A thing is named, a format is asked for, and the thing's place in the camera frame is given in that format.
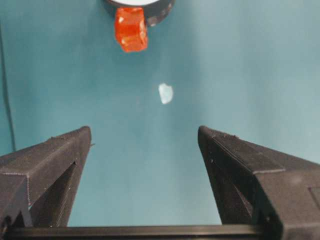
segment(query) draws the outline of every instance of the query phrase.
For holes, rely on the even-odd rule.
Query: white fragment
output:
[[[159,94],[162,104],[168,104],[174,97],[174,89],[165,83],[159,85]]]

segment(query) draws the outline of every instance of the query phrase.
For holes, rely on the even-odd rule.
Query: teal surface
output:
[[[17,148],[91,127],[71,226],[218,224],[200,125],[320,163],[319,13],[178,0],[148,50],[125,54],[100,0],[0,0]]]
[[[1,21],[0,21],[0,156],[11,153],[12,136],[8,118],[8,92],[6,83],[6,70],[1,44]]]

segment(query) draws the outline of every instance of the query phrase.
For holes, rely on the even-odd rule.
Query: translucent orange object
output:
[[[115,14],[114,28],[115,38],[125,52],[139,52],[148,47],[142,7],[119,7]]]

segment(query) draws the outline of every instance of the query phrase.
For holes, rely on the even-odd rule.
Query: circular object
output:
[[[112,14],[118,8],[141,7],[144,10],[145,22],[153,27],[160,23],[170,13],[176,0],[105,0],[112,6]]]

